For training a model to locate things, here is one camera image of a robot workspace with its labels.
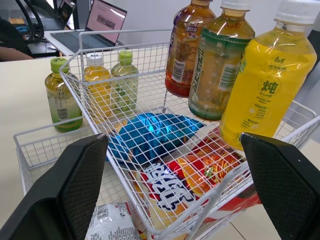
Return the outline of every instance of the snack bag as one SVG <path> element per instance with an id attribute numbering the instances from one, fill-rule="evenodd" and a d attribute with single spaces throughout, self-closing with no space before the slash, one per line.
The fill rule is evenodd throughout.
<path id="1" fill-rule="evenodd" d="M 109 133 L 109 149 L 117 161 L 154 163 L 182 146 L 205 125 L 175 114 L 141 113 Z"/>
<path id="2" fill-rule="evenodd" d="M 129 202 L 97 206 L 85 240 L 146 240 L 145 234 L 135 228 L 134 220 Z"/>
<path id="3" fill-rule="evenodd" d="M 154 163 L 143 172 L 138 172 L 133 179 L 146 183 L 135 186 L 143 188 L 139 189 L 140 193 L 144 193 L 140 196 L 148 198 L 146 201 L 151 205 L 149 213 L 152 223 L 157 230 L 162 230 L 244 161 L 241 155 L 221 140 L 216 128 L 188 155 L 165 164 Z M 252 185 L 208 215 L 204 223 L 215 222 L 256 204 L 260 204 L 260 201 Z M 181 225 L 182 233 L 184 227 L 190 227 L 194 223 L 187 223 L 188 220 L 190 219 L 184 221 L 185 225 Z M 174 240 L 183 240 L 186 236 L 182 234 Z"/>

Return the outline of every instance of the laptop keyboard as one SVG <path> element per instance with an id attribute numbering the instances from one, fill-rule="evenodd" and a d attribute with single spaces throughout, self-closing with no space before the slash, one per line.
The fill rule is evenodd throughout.
<path id="1" fill-rule="evenodd" d="M 31 18 L 33 23 L 37 23 L 36 18 Z M 53 18 L 41 18 L 41 22 L 45 31 L 62 30 L 61 26 Z"/>
<path id="2" fill-rule="evenodd" d="M 79 40 L 79 34 L 78 31 L 72 31 L 70 32 L 71 35 L 76 37 Z M 97 48 L 105 48 L 108 47 L 105 43 L 99 41 L 97 38 L 95 38 L 93 35 L 84 35 L 82 36 L 82 43 L 90 46 L 90 49 L 97 49 Z"/>
<path id="3" fill-rule="evenodd" d="M 65 45 L 72 52 L 79 50 L 79 31 L 59 32 L 51 33 L 51 36 L 57 39 L 60 43 Z M 92 35 L 84 35 L 82 37 L 82 48 L 83 49 L 97 49 L 111 47 L 106 43 L 99 41 Z"/>

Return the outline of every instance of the green bottle cap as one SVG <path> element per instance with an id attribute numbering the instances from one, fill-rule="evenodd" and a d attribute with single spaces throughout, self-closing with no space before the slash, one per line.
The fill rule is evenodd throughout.
<path id="1" fill-rule="evenodd" d="M 118 56 L 119 62 L 122 64 L 132 63 L 132 52 L 131 51 L 120 51 Z"/>
<path id="2" fill-rule="evenodd" d="M 55 57 L 55 58 L 52 58 L 51 61 L 50 61 L 50 64 L 51 64 L 51 71 L 54 72 L 55 74 L 58 74 L 59 73 L 59 68 L 65 64 L 67 62 L 67 59 L 63 58 L 63 57 Z M 62 72 L 64 73 L 67 73 L 69 72 L 70 70 L 70 67 L 69 65 L 68 66 L 65 66 L 63 69 L 62 69 Z"/>

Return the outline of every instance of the yellow bottle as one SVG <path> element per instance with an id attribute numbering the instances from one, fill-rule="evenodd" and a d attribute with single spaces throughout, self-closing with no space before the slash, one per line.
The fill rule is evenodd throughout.
<path id="1" fill-rule="evenodd" d="M 316 62 L 305 30 L 319 10 L 320 1 L 284 0 L 275 17 L 275 28 L 246 47 L 220 123 L 221 136 L 232 147 L 243 149 L 243 132 L 274 136 Z"/>
<path id="2" fill-rule="evenodd" d="M 84 79 L 87 82 L 102 81 L 110 78 L 109 71 L 103 67 L 104 58 L 101 53 L 88 53 L 88 67 L 84 69 Z M 103 82 L 88 86 L 89 113 L 96 124 L 103 123 L 111 116 L 110 94 L 111 83 Z"/>

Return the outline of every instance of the plastic bottle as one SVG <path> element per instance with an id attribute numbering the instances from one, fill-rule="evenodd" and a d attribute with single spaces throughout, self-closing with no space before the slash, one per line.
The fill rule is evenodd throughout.
<path id="1" fill-rule="evenodd" d="M 232 147 L 243 149 L 242 132 L 267 137 L 275 134 L 316 62 L 316 52 L 305 31 L 319 10 L 320 1 L 283 1 L 275 28 L 246 47 L 220 123 L 220 133 Z"/>
<path id="2" fill-rule="evenodd" d="M 179 97 L 189 97 L 200 34 L 216 16 L 209 8 L 213 0 L 191 0 L 174 17 L 165 73 L 165 86 Z"/>
<path id="3" fill-rule="evenodd" d="M 91 83 L 110 78 L 109 71 L 104 68 L 104 56 L 100 52 L 86 55 L 88 67 L 84 69 L 84 79 Z M 103 123 L 112 115 L 111 106 L 111 83 L 103 82 L 88 86 L 89 90 L 89 113 L 96 124 Z"/>
<path id="4" fill-rule="evenodd" d="M 136 75 L 138 69 L 132 65 L 133 56 L 128 50 L 119 52 L 118 63 L 111 69 L 113 78 Z M 116 118 L 133 114 L 136 109 L 138 94 L 138 77 L 128 77 L 112 83 L 112 111 Z"/>
<path id="5" fill-rule="evenodd" d="M 245 47 L 255 32 L 245 19 L 251 0 L 223 0 L 222 15 L 203 28 L 189 95 L 198 117 L 220 120 L 236 80 Z"/>
<path id="6" fill-rule="evenodd" d="M 50 61 L 52 73 L 44 80 L 51 118 L 54 124 L 82 116 L 76 100 L 59 74 L 59 68 L 66 61 L 67 59 L 63 57 L 52 58 Z M 66 66 L 62 71 L 68 75 L 71 74 L 69 66 Z M 82 119 L 79 119 L 67 122 L 57 125 L 55 128 L 60 132 L 66 133 L 78 129 L 82 125 L 82 121 Z"/>

